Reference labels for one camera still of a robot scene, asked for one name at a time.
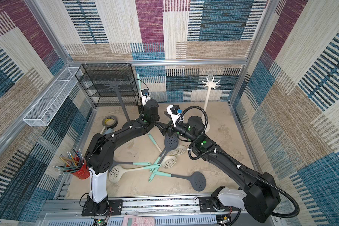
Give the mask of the grey skimmer front right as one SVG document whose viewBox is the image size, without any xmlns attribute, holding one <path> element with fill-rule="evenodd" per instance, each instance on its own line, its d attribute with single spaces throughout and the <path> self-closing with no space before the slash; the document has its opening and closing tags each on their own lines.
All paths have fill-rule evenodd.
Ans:
<svg viewBox="0 0 339 226">
<path fill-rule="evenodd" d="M 160 171 L 153 171 L 153 173 L 158 176 L 165 176 L 165 177 L 188 180 L 191 183 L 192 188 L 197 192 L 203 191 L 207 184 L 205 176 L 198 171 L 194 172 L 190 176 L 182 176 L 182 175 L 170 174 L 170 173 L 165 173 L 165 172 L 160 172 Z"/>
</svg>

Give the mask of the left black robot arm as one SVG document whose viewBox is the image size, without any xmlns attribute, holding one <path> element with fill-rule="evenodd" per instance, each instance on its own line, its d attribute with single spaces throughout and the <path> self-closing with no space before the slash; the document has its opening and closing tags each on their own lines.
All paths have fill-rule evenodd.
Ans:
<svg viewBox="0 0 339 226">
<path fill-rule="evenodd" d="M 114 162 L 115 150 L 123 144 L 150 132 L 159 121 L 158 102 L 147 101 L 139 118 L 125 123 L 122 129 L 110 134 L 97 133 L 93 136 L 85 154 L 85 160 L 91 174 L 91 191 L 88 202 L 98 215 L 108 210 L 106 190 L 107 173 Z"/>
</svg>

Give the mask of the white skimmer right centre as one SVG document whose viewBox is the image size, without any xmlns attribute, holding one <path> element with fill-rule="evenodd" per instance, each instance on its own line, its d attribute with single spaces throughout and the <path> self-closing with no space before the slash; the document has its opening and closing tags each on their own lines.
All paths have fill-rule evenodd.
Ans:
<svg viewBox="0 0 339 226">
<path fill-rule="evenodd" d="M 182 155 L 185 152 L 187 152 L 187 147 L 183 145 L 178 145 L 178 147 L 174 150 L 171 150 L 169 153 L 171 155 L 177 156 L 177 155 Z"/>
</svg>

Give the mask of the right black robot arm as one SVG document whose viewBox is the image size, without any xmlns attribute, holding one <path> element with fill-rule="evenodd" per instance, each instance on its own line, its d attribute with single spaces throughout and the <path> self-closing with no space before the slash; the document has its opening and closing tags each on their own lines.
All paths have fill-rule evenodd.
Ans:
<svg viewBox="0 0 339 226">
<path fill-rule="evenodd" d="M 265 223 L 268 217 L 275 214 L 274 210 L 281 199 L 273 176 L 252 170 L 226 153 L 205 134 L 205 124 L 200 117 L 191 116 L 188 122 L 180 125 L 158 122 L 156 126 L 163 135 L 179 135 L 189 141 L 189 157 L 192 160 L 208 161 L 238 184 L 238 190 L 220 186 L 212 193 L 211 200 L 215 210 L 236 207 L 246 210 L 260 223 Z"/>
</svg>

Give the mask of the grey skimmer under left arm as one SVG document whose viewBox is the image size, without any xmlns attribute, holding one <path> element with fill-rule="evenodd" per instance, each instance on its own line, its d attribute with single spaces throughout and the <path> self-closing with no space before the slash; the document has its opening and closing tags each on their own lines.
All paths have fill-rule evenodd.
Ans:
<svg viewBox="0 0 339 226">
<path fill-rule="evenodd" d="M 149 166 L 151 165 L 151 162 L 117 162 L 113 161 L 112 167 L 117 165 L 138 165 L 138 166 Z"/>
</svg>

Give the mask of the grey skimmer mint handle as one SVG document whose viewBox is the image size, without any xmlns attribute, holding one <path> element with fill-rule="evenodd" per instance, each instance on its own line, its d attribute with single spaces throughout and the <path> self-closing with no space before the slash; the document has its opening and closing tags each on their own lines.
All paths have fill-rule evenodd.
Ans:
<svg viewBox="0 0 339 226">
<path fill-rule="evenodd" d="M 164 159 L 164 156 L 167 155 L 171 150 L 176 149 L 179 145 L 179 142 L 177 137 L 175 136 L 172 137 L 166 136 L 164 140 L 164 145 L 165 145 L 164 150 L 158 156 L 154 164 L 161 164 Z"/>
</svg>

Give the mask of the black mesh shelf rack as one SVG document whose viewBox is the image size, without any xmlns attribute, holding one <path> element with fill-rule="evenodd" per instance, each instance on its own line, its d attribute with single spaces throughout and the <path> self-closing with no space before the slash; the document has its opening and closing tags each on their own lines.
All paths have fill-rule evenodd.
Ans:
<svg viewBox="0 0 339 226">
<path fill-rule="evenodd" d="M 82 64 L 75 77 L 96 107 L 119 106 L 117 93 L 125 106 L 137 105 L 137 84 L 131 64 Z"/>
</svg>

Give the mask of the white skimmer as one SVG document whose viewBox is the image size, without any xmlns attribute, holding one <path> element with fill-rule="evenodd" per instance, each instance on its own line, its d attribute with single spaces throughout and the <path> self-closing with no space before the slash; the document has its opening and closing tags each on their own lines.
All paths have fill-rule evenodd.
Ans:
<svg viewBox="0 0 339 226">
<path fill-rule="evenodd" d="M 138 170 L 149 170 L 149 169 L 156 169 L 160 168 L 162 165 L 161 164 L 155 164 L 155 165 L 149 165 L 145 167 L 139 167 L 139 168 L 132 168 L 132 169 L 125 169 L 120 165 L 114 166 L 108 173 L 108 179 L 111 183 L 118 183 L 123 174 L 127 172 L 132 172 L 132 171 L 138 171 Z"/>
<path fill-rule="evenodd" d="M 178 147 L 174 150 L 171 150 L 169 153 L 171 155 L 177 156 L 177 155 L 182 155 L 185 152 L 187 152 L 187 147 L 183 145 L 178 145 Z"/>
<path fill-rule="evenodd" d="M 151 139 L 151 141 L 153 142 L 153 144 L 156 146 L 156 148 L 160 151 L 161 149 L 158 146 L 158 144 L 156 143 L 156 141 L 154 140 L 154 138 L 152 137 L 152 135 L 150 133 L 148 133 L 148 136 Z M 161 165 L 162 165 L 163 168 L 168 169 L 168 168 L 173 167 L 176 164 L 176 162 L 177 162 L 177 157 L 176 156 L 174 156 L 174 155 L 169 155 L 169 156 L 165 155 Z"/>
</svg>

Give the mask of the grey duct tape roll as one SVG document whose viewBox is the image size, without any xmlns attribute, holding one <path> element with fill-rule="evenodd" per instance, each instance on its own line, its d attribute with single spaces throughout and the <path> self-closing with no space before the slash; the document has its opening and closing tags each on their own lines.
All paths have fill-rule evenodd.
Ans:
<svg viewBox="0 0 339 226">
<path fill-rule="evenodd" d="M 107 116 L 102 120 L 102 125 L 107 129 L 114 129 L 118 125 L 118 119 L 116 116 Z"/>
</svg>

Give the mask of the red pencil cup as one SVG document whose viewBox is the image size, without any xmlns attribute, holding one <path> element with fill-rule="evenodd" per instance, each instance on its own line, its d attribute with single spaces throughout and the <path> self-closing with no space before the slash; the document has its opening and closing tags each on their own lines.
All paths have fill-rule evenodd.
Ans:
<svg viewBox="0 0 339 226">
<path fill-rule="evenodd" d="M 76 150 L 67 152 L 67 155 L 60 155 L 59 159 L 64 163 L 63 166 L 54 166 L 61 174 L 71 174 L 78 179 L 87 179 L 89 170 L 83 155 Z"/>
</svg>

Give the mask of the white skimmer mint handle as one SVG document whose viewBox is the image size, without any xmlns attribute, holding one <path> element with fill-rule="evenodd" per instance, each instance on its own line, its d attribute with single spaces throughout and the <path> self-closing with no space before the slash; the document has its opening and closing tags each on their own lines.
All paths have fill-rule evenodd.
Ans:
<svg viewBox="0 0 339 226">
<path fill-rule="evenodd" d="M 138 86 L 138 94 L 140 97 L 142 97 L 142 88 L 141 88 L 141 80 L 139 74 L 137 74 L 137 86 Z"/>
</svg>

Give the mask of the white skimmer front left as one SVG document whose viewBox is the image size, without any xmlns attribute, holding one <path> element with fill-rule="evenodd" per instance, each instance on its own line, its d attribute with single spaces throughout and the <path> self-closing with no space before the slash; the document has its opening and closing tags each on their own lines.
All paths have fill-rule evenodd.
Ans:
<svg viewBox="0 0 339 226">
<path fill-rule="evenodd" d="M 139 167 L 139 168 L 132 168 L 132 169 L 125 169 L 120 165 L 114 166 L 108 173 L 108 179 L 111 183 L 118 183 L 123 174 L 127 172 L 132 172 L 132 171 L 138 171 L 138 170 L 149 170 L 149 169 L 156 169 L 160 168 L 162 165 L 161 164 L 155 164 L 155 165 L 149 165 L 145 167 Z"/>
</svg>

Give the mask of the pink calculator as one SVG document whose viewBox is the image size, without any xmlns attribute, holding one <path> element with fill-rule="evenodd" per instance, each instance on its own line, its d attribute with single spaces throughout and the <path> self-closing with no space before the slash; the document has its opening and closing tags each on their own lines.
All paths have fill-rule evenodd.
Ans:
<svg viewBox="0 0 339 226">
<path fill-rule="evenodd" d="M 155 218 L 126 215 L 123 218 L 122 226 L 155 226 Z"/>
</svg>

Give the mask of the grey utensil rack stand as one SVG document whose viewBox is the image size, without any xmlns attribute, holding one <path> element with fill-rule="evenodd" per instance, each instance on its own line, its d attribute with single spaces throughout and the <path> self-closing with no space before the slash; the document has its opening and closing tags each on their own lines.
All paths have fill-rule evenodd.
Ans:
<svg viewBox="0 0 339 226">
<path fill-rule="evenodd" d="M 121 106 L 121 108 L 123 110 L 123 113 L 124 113 L 124 115 L 126 117 L 128 126 L 131 129 L 132 128 L 131 120 L 130 120 L 128 111 L 126 109 L 125 103 L 124 103 L 124 101 L 122 99 L 121 93 L 119 91 L 119 88 L 120 88 L 121 84 L 119 82 L 117 82 L 116 80 L 114 80 L 114 81 L 107 80 L 107 82 L 106 82 L 106 84 L 104 84 L 104 86 L 106 86 L 106 89 L 113 89 L 115 91 L 116 96 L 117 96 L 117 98 L 119 100 L 120 106 Z"/>
</svg>

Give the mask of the white utensil rack stand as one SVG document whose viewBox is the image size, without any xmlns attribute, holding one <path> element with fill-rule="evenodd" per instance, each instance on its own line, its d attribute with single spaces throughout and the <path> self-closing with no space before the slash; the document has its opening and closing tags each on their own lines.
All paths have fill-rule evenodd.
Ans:
<svg viewBox="0 0 339 226">
<path fill-rule="evenodd" d="M 208 105 L 208 102 L 209 102 L 209 98 L 210 98 L 210 93 L 211 93 L 211 90 L 216 90 L 217 87 L 221 86 L 221 85 L 218 85 L 218 83 L 220 82 L 220 80 L 218 80 L 217 82 L 214 81 L 214 77 L 212 77 L 211 80 L 209 80 L 209 77 L 206 77 L 206 81 L 202 81 L 202 83 L 204 83 L 204 85 L 202 85 L 204 88 L 206 88 L 206 97 L 205 97 L 205 102 L 204 102 L 204 111 L 206 111 L 207 109 L 207 105 Z M 202 122 L 203 124 L 205 124 L 205 115 L 202 114 Z M 205 132 L 207 133 L 208 131 L 210 130 L 210 123 L 208 122 L 207 124 L 207 128 L 205 130 Z"/>
</svg>

